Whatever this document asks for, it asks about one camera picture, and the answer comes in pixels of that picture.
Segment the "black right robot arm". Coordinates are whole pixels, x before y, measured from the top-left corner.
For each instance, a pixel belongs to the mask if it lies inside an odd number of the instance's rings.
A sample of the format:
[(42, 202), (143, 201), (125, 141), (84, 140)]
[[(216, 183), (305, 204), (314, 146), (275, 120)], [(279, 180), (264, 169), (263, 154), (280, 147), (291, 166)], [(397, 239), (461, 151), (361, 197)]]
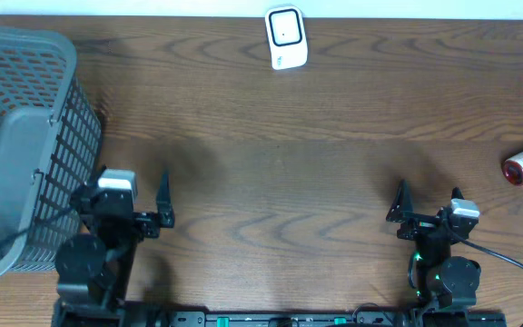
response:
[(413, 241), (408, 281), (418, 304), (394, 318), (395, 326), (468, 326), (468, 307), (477, 303), (481, 268), (473, 260), (451, 254), (479, 222), (479, 208), (454, 188), (447, 206), (434, 215), (416, 213), (408, 183), (400, 181), (386, 216), (398, 223), (397, 237)]

